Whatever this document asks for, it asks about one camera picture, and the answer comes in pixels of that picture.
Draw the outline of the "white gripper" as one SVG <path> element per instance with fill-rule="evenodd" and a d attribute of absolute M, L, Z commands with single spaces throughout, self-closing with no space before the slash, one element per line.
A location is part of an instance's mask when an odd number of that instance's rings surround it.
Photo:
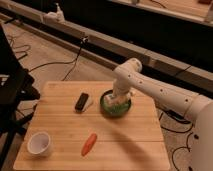
<path fill-rule="evenodd" d="M 131 86 L 128 83 L 116 79 L 113 83 L 113 96 L 130 99 L 131 98 L 130 89 Z"/>

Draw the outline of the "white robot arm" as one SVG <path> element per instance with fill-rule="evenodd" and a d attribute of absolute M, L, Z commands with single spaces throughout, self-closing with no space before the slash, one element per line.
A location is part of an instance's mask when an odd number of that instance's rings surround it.
<path fill-rule="evenodd" d="M 114 69 L 114 94 L 126 95 L 134 87 L 191 121 L 198 138 L 193 141 L 189 167 L 192 171 L 213 171 L 213 99 L 144 76 L 141 70 L 136 58 L 118 65 Z"/>

